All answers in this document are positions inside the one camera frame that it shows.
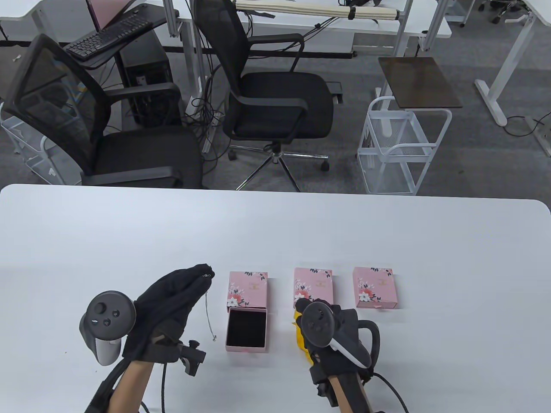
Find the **person's right hand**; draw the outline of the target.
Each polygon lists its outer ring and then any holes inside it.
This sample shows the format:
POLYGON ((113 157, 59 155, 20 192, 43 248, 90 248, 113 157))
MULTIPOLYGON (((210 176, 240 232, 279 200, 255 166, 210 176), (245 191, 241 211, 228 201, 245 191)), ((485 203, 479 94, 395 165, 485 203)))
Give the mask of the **person's right hand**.
POLYGON ((374 358, 359 338, 362 321, 355 309, 301 298, 295 310, 304 346, 325 376, 359 373, 372 366, 374 358))

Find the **person's left hand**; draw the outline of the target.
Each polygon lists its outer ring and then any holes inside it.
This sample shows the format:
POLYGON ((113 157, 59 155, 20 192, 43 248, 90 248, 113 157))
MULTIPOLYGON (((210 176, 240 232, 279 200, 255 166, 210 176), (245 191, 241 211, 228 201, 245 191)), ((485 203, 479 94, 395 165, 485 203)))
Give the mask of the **person's left hand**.
POLYGON ((189 314, 209 290, 215 273, 208 264, 174 270, 153 283, 136 301, 136 321, 122 357, 129 361, 174 363, 189 314))

